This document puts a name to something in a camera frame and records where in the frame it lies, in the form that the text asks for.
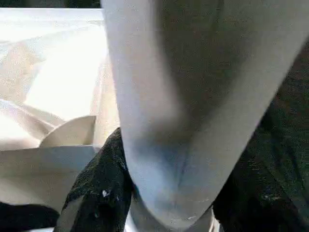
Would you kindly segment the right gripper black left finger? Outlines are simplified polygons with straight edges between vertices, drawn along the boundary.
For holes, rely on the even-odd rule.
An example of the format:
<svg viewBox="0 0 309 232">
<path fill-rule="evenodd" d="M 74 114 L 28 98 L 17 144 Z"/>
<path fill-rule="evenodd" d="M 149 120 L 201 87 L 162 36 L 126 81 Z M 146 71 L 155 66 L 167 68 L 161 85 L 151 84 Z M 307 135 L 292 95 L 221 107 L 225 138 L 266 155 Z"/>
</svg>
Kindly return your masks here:
<svg viewBox="0 0 309 232">
<path fill-rule="evenodd" d="M 133 183 L 120 128 L 77 176 L 57 221 L 58 232 L 123 232 Z"/>
</svg>

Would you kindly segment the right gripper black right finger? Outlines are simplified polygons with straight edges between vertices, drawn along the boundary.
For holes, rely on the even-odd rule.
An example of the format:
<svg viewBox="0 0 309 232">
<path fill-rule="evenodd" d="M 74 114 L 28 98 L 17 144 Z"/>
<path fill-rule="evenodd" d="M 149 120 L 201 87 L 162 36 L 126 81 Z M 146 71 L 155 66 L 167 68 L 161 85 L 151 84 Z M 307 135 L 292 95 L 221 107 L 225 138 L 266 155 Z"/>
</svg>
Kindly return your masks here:
<svg viewBox="0 0 309 232">
<path fill-rule="evenodd" d="M 252 138 L 213 203 L 226 232 L 307 232 L 308 195 L 294 155 L 273 139 Z"/>
</svg>

